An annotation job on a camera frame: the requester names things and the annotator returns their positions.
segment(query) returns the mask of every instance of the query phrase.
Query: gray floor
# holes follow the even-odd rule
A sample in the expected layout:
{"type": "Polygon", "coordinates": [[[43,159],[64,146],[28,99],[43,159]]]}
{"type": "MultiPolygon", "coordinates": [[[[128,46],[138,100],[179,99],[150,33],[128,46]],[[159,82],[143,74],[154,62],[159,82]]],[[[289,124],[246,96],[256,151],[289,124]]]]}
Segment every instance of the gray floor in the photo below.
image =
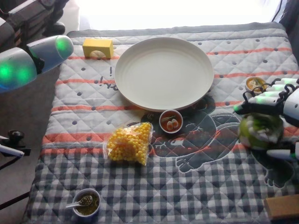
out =
{"type": "MultiPolygon", "coordinates": [[[[0,135],[6,136],[11,129],[23,131],[24,142],[32,148],[30,156],[0,171],[0,204],[30,190],[58,76],[59,68],[55,68],[20,89],[0,94],[0,135]]],[[[0,166],[11,159],[0,154],[0,166]]],[[[0,210],[0,224],[20,223],[27,200],[0,210]]]]}

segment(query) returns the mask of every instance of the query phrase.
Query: cartoon bear print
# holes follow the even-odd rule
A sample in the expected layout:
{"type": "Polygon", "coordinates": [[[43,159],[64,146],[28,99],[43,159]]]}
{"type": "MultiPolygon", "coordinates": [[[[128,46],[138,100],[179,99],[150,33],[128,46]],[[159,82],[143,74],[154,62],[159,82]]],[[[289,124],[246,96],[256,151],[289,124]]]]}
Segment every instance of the cartoon bear print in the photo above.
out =
{"type": "MultiPolygon", "coordinates": [[[[181,110],[183,127],[176,134],[163,132],[159,126],[159,113],[145,114],[141,122],[153,124],[151,144],[155,155],[175,157],[176,166],[183,173],[227,155],[238,141],[240,118],[231,113],[210,115],[214,109],[213,98],[205,96],[195,105],[181,110]]],[[[251,153],[267,169],[265,182],[269,186],[281,188],[291,178],[293,169],[288,162],[275,160],[273,163],[265,153],[251,153]]]]}

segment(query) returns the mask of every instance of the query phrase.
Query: bright white background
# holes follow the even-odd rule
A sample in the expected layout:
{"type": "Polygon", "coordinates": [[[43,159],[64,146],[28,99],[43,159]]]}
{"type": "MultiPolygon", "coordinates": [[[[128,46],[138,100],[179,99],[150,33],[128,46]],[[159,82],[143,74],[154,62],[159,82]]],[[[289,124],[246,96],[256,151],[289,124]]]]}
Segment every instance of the bright white background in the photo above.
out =
{"type": "Polygon", "coordinates": [[[269,22],[280,0],[70,0],[67,31],[269,22]]]}

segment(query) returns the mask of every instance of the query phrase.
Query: checkered pattern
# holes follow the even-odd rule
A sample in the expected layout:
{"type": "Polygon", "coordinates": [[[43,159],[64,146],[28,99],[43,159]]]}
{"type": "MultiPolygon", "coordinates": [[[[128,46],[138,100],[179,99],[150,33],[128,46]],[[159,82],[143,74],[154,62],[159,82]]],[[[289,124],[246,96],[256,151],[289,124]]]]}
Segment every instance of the checkered pattern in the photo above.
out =
{"type": "MultiPolygon", "coordinates": [[[[208,54],[218,75],[209,92],[216,104],[210,116],[215,116],[231,113],[231,102],[242,100],[240,95],[246,77],[225,77],[227,75],[288,71],[286,75],[260,76],[267,81],[299,77],[292,53],[275,50],[290,48],[285,31],[279,25],[269,23],[250,30],[236,28],[239,31],[165,29],[164,34],[156,35],[140,35],[136,31],[136,35],[119,33],[105,38],[113,40],[117,56],[131,44],[155,36],[185,39],[207,53],[273,48],[273,51],[259,53],[208,54]]],[[[83,57],[81,45],[88,34],[82,34],[83,37],[72,38],[76,44],[73,57],[83,57]]],[[[270,223],[263,199],[298,193],[298,174],[282,188],[272,186],[271,171],[238,142],[225,156],[211,158],[198,168],[188,170],[178,166],[181,159],[178,152],[165,156],[158,151],[150,154],[146,167],[105,161],[101,133],[109,133],[128,121],[140,122],[145,113],[120,109],[130,104],[123,101],[119,91],[100,82],[113,79],[116,62],[79,58],[67,60],[61,66],[24,223],[82,222],[65,206],[84,188],[94,188],[101,195],[100,211],[90,223],[270,223]]],[[[297,129],[289,128],[288,133],[296,137],[292,135],[297,134],[297,129]]],[[[224,144],[224,140],[219,140],[216,145],[225,150],[232,147],[231,142],[234,141],[224,144]]],[[[184,159],[186,166],[193,158],[195,156],[184,159]]]]}

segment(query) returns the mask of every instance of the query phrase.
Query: red sauce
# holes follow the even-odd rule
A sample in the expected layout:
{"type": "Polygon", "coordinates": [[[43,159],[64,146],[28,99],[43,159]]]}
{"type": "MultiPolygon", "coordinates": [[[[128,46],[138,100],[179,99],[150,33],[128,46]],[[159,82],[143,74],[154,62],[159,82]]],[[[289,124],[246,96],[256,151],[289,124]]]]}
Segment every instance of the red sauce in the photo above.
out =
{"type": "Polygon", "coordinates": [[[168,132],[177,131],[182,125],[182,118],[177,112],[167,111],[161,117],[161,126],[168,132]]]}

